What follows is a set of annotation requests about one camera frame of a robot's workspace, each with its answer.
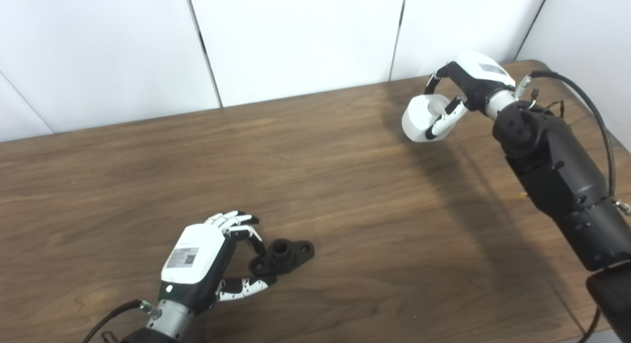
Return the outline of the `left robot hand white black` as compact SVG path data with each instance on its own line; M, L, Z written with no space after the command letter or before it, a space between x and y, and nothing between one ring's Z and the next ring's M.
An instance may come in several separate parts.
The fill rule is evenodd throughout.
M162 268L158 299L181 304L199 315L218 301L241 300L274 285L275 275L225 276L238 242L250 242L257 255L266 253L253 228L257 223L254 215L234 210L185 227Z

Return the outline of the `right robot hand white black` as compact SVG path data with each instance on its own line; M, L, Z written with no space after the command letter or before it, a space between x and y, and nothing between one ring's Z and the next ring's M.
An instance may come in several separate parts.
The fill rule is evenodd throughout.
M436 69L424 95L433 95L440 80L449 78L462 91L449 101L446 109L424 132L427 140L446 133L469 111L479 111L495 121L508 105L516 102L514 79L490 57L473 51L462 51L455 60Z

